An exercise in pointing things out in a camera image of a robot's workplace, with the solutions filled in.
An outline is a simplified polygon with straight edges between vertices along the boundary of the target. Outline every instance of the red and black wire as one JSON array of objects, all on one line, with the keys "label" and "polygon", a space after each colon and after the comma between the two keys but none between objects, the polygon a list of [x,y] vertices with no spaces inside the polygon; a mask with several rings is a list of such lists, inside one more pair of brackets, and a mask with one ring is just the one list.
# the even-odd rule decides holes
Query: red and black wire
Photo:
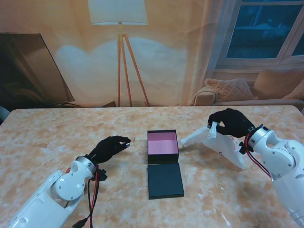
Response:
[{"label": "red and black wire", "polygon": [[95,173],[95,187],[94,187],[94,193],[93,193],[93,198],[92,198],[92,204],[91,204],[91,197],[90,197],[90,181],[91,179],[89,179],[88,183],[87,183],[87,191],[88,191],[88,199],[89,199],[89,210],[90,210],[90,214],[87,217],[90,218],[90,228],[93,228],[93,211],[94,211],[94,207],[97,201],[97,195],[98,195],[98,190],[99,190],[99,180],[98,180],[98,172],[96,171]]},{"label": "red and black wire", "polygon": [[96,169],[96,172],[95,172],[95,187],[94,187],[92,203],[91,203],[91,197],[90,197],[90,182],[91,182],[91,179],[89,179],[89,181],[87,183],[87,191],[88,191],[87,195],[88,195],[88,199],[89,199],[90,214],[85,219],[80,220],[77,223],[75,223],[72,226],[72,228],[82,228],[83,226],[85,226],[85,224],[88,220],[90,220],[90,228],[93,228],[92,216],[93,216],[93,211],[94,211],[94,208],[95,208],[95,204],[96,204],[97,196],[98,196],[98,190],[99,190],[99,180],[98,180],[98,171],[97,170],[98,170],[98,168]]},{"label": "red and black wire", "polygon": [[[247,134],[245,137],[245,147],[248,148],[248,141],[250,139],[251,133]],[[257,160],[254,158],[254,156],[250,153],[249,149],[246,149],[246,153],[248,155],[248,157],[254,162],[254,164],[256,164],[264,173],[266,173],[269,177],[270,173],[269,171]]]}]

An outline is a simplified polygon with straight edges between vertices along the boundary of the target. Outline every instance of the couch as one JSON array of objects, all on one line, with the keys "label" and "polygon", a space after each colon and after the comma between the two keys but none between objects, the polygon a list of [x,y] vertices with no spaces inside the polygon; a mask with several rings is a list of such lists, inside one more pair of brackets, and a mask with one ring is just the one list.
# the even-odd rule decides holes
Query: couch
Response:
[{"label": "couch", "polygon": [[264,70],[256,80],[246,80],[255,97],[246,101],[217,102],[218,93],[210,87],[200,89],[190,101],[193,106],[293,105],[304,113],[304,101],[282,99],[304,80],[304,70]]}]

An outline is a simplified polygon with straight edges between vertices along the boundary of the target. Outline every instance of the white lamp shade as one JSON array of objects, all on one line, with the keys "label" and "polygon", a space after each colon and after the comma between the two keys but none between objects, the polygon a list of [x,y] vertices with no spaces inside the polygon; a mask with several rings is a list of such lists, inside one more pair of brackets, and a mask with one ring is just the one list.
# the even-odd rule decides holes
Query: white lamp shade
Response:
[{"label": "white lamp shade", "polygon": [[144,0],[88,0],[93,25],[147,25]]}]

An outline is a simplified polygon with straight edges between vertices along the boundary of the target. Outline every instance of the floor lamp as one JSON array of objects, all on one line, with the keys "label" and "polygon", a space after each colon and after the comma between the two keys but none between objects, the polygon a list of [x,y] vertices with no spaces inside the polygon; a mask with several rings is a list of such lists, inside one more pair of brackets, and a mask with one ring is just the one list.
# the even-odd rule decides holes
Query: floor lamp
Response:
[{"label": "floor lamp", "polygon": [[127,83],[128,96],[130,106],[132,107],[132,97],[129,85],[129,76],[127,70],[127,62],[125,56],[124,40],[130,52],[138,81],[142,87],[142,92],[146,100],[146,104],[150,106],[143,82],[136,64],[136,60],[132,51],[132,47],[127,34],[122,32],[123,25],[147,25],[147,15],[144,0],[88,0],[90,19],[93,25],[118,25],[119,34],[117,37],[117,57],[118,57],[118,76],[117,76],[117,102],[120,107],[120,68],[121,53],[123,55],[123,66],[125,79]]}]

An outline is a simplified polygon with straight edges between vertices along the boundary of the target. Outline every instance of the wooden tripod stand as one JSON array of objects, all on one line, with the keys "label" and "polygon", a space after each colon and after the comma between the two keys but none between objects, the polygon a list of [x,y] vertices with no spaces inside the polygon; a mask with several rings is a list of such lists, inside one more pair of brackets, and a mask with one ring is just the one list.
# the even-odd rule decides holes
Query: wooden tripod stand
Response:
[{"label": "wooden tripod stand", "polygon": [[146,91],[145,91],[144,86],[143,86],[142,78],[141,78],[141,75],[139,74],[139,70],[138,70],[138,67],[137,67],[137,64],[136,64],[136,61],[135,61],[135,57],[134,57],[134,54],[133,54],[133,51],[132,51],[132,47],[130,45],[129,38],[128,38],[127,34],[120,32],[118,34],[118,40],[117,40],[117,50],[118,50],[118,99],[117,99],[117,102],[118,102],[118,107],[120,107],[120,54],[121,54],[121,50],[123,51],[123,60],[124,60],[123,65],[124,65],[125,80],[127,82],[127,88],[128,88],[129,102],[130,102],[130,107],[132,107],[132,98],[131,98],[131,91],[130,91],[130,85],[129,85],[127,62],[126,62],[125,51],[124,51],[124,42],[123,42],[124,39],[125,39],[125,42],[128,46],[128,49],[129,49],[129,52],[130,52],[130,55],[131,55],[136,73],[137,73],[138,81],[141,84],[144,98],[146,99],[147,105],[150,106]]}]

